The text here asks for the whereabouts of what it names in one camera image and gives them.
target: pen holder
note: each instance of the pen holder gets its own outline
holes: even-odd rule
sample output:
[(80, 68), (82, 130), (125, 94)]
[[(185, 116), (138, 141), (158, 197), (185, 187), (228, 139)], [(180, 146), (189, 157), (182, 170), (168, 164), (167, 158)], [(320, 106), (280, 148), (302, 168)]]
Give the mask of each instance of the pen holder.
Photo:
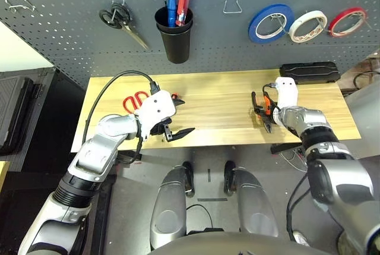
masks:
[(179, 27), (168, 27), (166, 7), (160, 8), (154, 15), (154, 19), (164, 42), (167, 59), (175, 64), (186, 62), (190, 52), (192, 11), (188, 9), (185, 25)]

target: white tape roll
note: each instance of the white tape roll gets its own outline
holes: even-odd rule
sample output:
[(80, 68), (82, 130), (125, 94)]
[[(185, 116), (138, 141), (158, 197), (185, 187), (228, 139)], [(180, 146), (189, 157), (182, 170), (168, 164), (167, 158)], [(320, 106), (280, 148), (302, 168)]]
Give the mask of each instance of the white tape roll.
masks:
[[(296, 36), (297, 29), (301, 25), (303, 25), (305, 22), (308, 22), (309, 20), (314, 19), (314, 18), (319, 20), (319, 24), (312, 31), (310, 31), (308, 34), (305, 34), (302, 36)], [(326, 17), (326, 15), (324, 15), (324, 13), (322, 11), (320, 11), (320, 10), (311, 11), (311, 12), (308, 12), (308, 13), (302, 15), (301, 17), (299, 17), (292, 24), (292, 26), (290, 26), (289, 36), (292, 39), (292, 41), (294, 41), (296, 43), (306, 42), (306, 41), (313, 39), (314, 37), (317, 37), (317, 35), (319, 35), (323, 31), (323, 29), (326, 27), (326, 25), (327, 25), (327, 17)]]

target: gray pegboard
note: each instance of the gray pegboard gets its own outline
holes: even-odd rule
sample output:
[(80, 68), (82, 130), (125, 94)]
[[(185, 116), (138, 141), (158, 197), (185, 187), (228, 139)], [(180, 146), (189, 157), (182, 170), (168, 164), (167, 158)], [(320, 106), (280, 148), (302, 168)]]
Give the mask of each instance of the gray pegboard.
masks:
[[(125, 0), (134, 16), (135, 29), (148, 43), (149, 51), (142, 50), (125, 32), (100, 21), (98, 11), (109, 8), (112, 0), (29, 1), (38, 12), (22, 10), (12, 14), (3, 2), (1, 21), (83, 87), (90, 76), (114, 75), (127, 69), (170, 74), (278, 68), (289, 62), (330, 60), (343, 73), (378, 49), (380, 43), (380, 0), (239, 0), (243, 13), (230, 15), (222, 13), (224, 0), (191, 0), (194, 26), (190, 59), (176, 65), (166, 59), (154, 21), (163, 0)], [(229, 9), (233, 9), (234, 1), (228, 0)], [(259, 10), (273, 3), (289, 5), (296, 18), (306, 11), (322, 10), (328, 23), (342, 10), (361, 6), (368, 13), (372, 29), (364, 24), (342, 38), (323, 32), (301, 44), (293, 43), (288, 36), (266, 45), (254, 44), (248, 38), (249, 22)], [(269, 31), (273, 26), (276, 24), (267, 22), (263, 30)]]

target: wooden table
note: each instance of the wooden table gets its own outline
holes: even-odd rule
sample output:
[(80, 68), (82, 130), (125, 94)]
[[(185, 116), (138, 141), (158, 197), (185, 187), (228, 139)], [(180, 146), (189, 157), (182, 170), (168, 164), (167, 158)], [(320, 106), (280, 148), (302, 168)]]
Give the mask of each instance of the wooden table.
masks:
[(4, 183), (9, 165), (10, 163), (7, 161), (0, 161), (0, 191)]
[[(183, 139), (164, 141), (164, 136), (151, 136), (142, 148), (166, 148), (189, 146), (212, 146), (225, 144), (291, 143), (299, 141), (285, 128), (273, 125), (268, 134), (262, 122), (252, 114), (251, 92), (256, 91), (258, 103), (263, 102), (261, 88), (274, 82), (278, 70), (236, 71), (222, 73), (195, 73), (152, 75), (163, 90), (177, 93), (186, 104), (177, 107), (170, 128), (178, 130), (195, 127)], [(84, 99), (71, 151), (81, 147), (84, 123), (99, 91), (110, 77), (90, 79)], [(335, 134), (340, 140), (360, 138), (355, 122), (336, 83), (307, 84), (297, 86), (298, 105), (324, 112)], [(109, 114), (125, 115), (122, 106), (127, 96), (143, 90), (149, 92), (144, 77), (129, 76), (116, 80), (104, 93), (91, 119), (87, 138), (95, 133), (99, 120)], [(274, 100), (276, 89), (268, 89)], [(119, 150), (135, 149), (137, 139), (125, 141)]]

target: red scissors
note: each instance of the red scissors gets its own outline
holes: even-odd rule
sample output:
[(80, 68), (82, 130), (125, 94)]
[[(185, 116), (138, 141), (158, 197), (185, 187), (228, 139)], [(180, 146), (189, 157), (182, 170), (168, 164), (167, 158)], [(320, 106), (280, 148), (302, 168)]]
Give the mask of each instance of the red scissors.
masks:
[(130, 100), (131, 103), (132, 103), (132, 106), (134, 108), (134, 111), (136, 109), (138, 109), (142, 104), (143, 104), (143, 101), (140, 99), (140, 95), (144, 95), (145, 97), (149, 97), (149, 95), (146, 93), (146, 92), (136, 92), (135, 93), (135, 97), (133, 96), (128, 96), (126, 97), (124, 100), (123, 100), (123, 107), (124, 109), (127, 111), (127, 113), (129, 114), (133, 114), (133, 112), (131, 112), (128, 108), (127, 108), (127, 104), (128, 104), (128, 101)]

